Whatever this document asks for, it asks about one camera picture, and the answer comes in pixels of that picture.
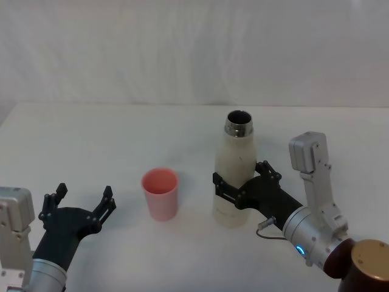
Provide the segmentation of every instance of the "gold lid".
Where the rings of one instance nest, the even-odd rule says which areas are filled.
[[[389,281],[389,245],[379,240],[358,242],[351,252],[355,266],[368,277]]]

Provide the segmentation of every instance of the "cup rim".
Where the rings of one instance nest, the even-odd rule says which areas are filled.
[[[168,172],[169,174],[171,174],[174,177],[174,179],[176,180],[174,187],[165,193],[152,193],[149,190],[147,190],[145,188],[145,180],[147,179],[148,176],[150,176],[152,173],[155,173],[155,172]],[[141,186],[142,186],[143,191],[148,192],[150,194],[153,194],[155,196],[163,196],[163,195],[168,195],[172,192],[175,192],[178,189],[178,185],[179,185],[179,178],[178,178],[177,173],[174,170],[169,169],[167,167],[156,167],[154,169],[151,169],[151,170],[147,171],[142,176],[142,180],[141,180]]]

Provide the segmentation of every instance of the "silver robot arm segment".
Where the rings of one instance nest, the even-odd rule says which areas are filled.
[[[307,132],[289,143],[292,167],[304,180],[308,206],[286,221],[283,234],[306,259],[323,269],[329,255],[349,239],[348,223],[332,197],[326,136]]]
[[[34,219],[29,190],[0,187],[1,291],[22,291],[30,282],[33,263],[28,234]]]

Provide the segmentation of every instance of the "cable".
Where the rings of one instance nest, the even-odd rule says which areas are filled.
[[[286,240],[285,237],[273,237],[273,236],[265,236],[265,235],[262,235],[260,234],[260,230],[257,229],[255,234],[261,238],[264,238],[264,239],[274,239],[274,240]]]

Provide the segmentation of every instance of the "bottle neck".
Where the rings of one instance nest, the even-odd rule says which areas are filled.
[[[248,136],[245,137],[233,137],[226,132],[224,133],[224,140],[226,143],[233,145],[247,145],[253,143],[253,132],[251,132]]]
[[[253,132],[251,115],[245,111],[232,111],[227,116],[224,132],[231,137],[247,137]]]

